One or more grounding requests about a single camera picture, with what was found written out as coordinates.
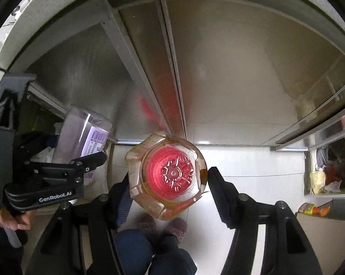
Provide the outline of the person's left hand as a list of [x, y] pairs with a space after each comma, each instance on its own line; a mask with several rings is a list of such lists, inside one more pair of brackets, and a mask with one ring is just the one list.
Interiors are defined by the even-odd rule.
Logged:
[[14, 217], [7, 208], [3, 207], [0, 210], [0, 227], [11, 230], [30, 230], [34, 223], [36, 212], [36, 210], [30, 210]]

